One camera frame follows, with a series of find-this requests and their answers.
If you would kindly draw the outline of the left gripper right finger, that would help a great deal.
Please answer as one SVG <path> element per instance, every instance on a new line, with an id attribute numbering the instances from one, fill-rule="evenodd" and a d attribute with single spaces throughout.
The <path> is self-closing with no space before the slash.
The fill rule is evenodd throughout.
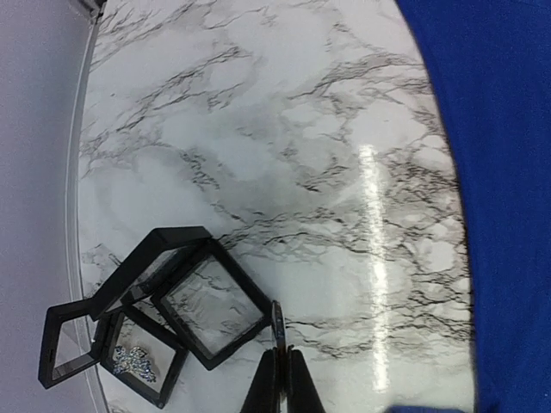
<path id="1" fill-rule="evenodd" d="M 287 400 L 290 413 L 325 413 L 303 354 L 288 348 Z"/>

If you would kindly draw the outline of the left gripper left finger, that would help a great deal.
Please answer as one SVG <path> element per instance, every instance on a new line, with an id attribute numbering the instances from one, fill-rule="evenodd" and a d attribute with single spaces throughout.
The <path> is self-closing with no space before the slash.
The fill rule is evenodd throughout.
<path id="1" fill-rule="evenodd" d="M 266 350 L 257 366 L 240 413 L 279 413 L 281 372 L 277 352 Z"/>

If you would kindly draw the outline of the round button badge brooch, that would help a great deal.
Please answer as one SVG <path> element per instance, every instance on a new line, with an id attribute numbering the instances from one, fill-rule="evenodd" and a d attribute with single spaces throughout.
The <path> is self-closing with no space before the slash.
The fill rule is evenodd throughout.
<path id="1" fill-rule="evenodd" d="M 273 300 L 272 301 L 272 313 L 271 313 L 271 324 L 272 332 L 275 341 L 275 347 L 279 351 L 285 351 L 287 348 L 286 344 L 286 328 L 285 328 L 285 318 L 283 316 L 283 311 L 281 304 Z"/>

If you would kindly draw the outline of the blue printed t-shirt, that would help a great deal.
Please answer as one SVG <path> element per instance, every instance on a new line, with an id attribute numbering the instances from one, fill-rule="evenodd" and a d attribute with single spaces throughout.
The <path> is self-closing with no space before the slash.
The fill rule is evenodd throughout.
<path id="1" fill-rule="evenodd" d="M 476 407 L 550 409 L 550 4 L 401 1 L 457 167 Z"/>

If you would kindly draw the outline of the black brooch display box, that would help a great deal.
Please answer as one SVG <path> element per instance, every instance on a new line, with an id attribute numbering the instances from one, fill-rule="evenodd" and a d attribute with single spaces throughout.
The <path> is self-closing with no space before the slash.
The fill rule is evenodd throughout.
<path id="1" fill-rule="evenodd" d="M 90 316 L 144 299 L 208 371 L 270 324 L 271 299 L 202 226 L 151 230 L 93 295 Z"/>

